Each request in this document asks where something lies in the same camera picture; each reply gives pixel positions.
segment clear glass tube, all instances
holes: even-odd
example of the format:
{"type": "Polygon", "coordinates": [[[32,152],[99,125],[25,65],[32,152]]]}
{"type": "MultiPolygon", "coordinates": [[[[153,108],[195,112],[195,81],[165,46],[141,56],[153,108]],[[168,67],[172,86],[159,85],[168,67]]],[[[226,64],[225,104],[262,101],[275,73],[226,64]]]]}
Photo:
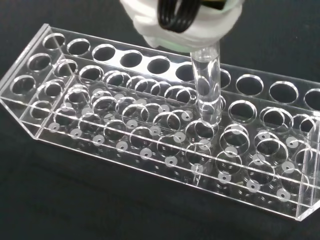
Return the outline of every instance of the clear glass tube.
{"type": "Polygon", "coordinates": [[[191,54],[198,110],[201,119],[211,125],[221,121],[220,43],[191,54]]]}

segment black cloth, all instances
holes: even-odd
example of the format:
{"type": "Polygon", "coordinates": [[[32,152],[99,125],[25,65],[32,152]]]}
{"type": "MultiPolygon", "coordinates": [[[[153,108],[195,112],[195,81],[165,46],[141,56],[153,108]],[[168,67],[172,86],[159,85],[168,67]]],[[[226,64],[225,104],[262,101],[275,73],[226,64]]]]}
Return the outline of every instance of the black cloth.
{"type": "MultiPolygon", "coordinates": [[[[247,0],[223,63],[319,81],[320,1],[247,0]]],[[[0,77],[43,23],[147,46],[118,0],[1,0],[0,77]]],[[[296,222],[32,140],[0,109],[0,239],[319,239],[296,222]]]]}

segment black background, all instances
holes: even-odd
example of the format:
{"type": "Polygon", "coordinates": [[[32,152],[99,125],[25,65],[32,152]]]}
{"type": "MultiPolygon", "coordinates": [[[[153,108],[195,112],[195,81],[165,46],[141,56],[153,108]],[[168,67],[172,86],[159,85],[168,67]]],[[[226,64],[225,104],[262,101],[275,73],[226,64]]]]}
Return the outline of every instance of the black background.
{"type": "MultiPolygon", "coordinates": [[[[319,82],[320,1],[247,0],[223,63],[319,82]]],[[[147,46],[118,0],[0,0],[0,77],[43,23],[147,46]]],[[[0,109],[0,239],[319,239],[295,222],[34,142],[0,109]]]]}

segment glass test tube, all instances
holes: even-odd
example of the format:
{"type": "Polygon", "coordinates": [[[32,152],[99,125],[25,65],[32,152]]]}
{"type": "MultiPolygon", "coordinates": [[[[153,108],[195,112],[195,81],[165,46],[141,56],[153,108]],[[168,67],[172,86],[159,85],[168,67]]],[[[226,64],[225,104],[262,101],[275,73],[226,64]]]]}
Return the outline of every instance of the glass test tube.
{"type": "Polygon", "coordinates": [[[191,54],[197,104],[201,119],[211,125],[221,121],[220,43],[191,54]]]}

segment black cord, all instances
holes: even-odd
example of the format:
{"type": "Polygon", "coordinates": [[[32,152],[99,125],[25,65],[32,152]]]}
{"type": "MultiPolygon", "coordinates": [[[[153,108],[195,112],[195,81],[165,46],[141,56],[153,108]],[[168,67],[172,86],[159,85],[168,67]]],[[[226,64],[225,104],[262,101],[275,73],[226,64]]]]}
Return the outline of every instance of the black cord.
{"type": "Polygon", "coordinates": [[[180,34],[196,19],[201,0],[181,0],[176,11],[177,3],[178,0],[158,0],[157,16],[161,28],[180,34]]]}

